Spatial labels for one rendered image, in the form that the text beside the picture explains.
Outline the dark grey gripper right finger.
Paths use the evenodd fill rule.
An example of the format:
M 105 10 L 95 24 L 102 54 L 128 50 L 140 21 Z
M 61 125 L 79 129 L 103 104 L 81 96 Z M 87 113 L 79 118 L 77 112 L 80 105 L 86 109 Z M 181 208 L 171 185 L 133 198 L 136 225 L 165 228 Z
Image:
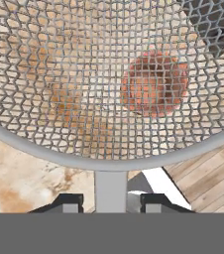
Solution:
M 140 202 L 141 213 L 192 213 L 192 210 L 170 202 L 162 193 L 142 193 Z

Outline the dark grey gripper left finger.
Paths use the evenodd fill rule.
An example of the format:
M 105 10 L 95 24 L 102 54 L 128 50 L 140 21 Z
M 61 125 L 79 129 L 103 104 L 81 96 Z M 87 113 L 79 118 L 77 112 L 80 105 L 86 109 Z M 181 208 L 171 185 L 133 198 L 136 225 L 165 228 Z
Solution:
M 83 194 L 60 193 L 52 203 L 31 210 L 31 213 L 43 212 L 83 213 Z

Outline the grey metal mesh strainer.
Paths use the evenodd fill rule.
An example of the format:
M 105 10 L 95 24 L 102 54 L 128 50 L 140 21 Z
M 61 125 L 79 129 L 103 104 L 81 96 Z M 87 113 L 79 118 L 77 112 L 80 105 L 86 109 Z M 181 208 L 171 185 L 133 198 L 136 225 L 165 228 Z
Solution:
M 150 50 L 188 65 L 164 117 L 121 103 Z M 224 144 L 224 0 L 0 0 L 0 140 L 91 171 L 96 209 L 124 211 L 129 172 Z

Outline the orange-red jug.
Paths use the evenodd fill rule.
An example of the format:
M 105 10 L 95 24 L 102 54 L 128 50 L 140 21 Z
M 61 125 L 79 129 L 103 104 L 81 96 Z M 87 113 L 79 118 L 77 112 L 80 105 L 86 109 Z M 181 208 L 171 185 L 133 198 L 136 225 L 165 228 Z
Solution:
M 164 117 L 177 109 L 188 87 L 188 65 L 168 53 L 150 50 L 135 58 L 121 81 L 121 103 L 145 117 Z

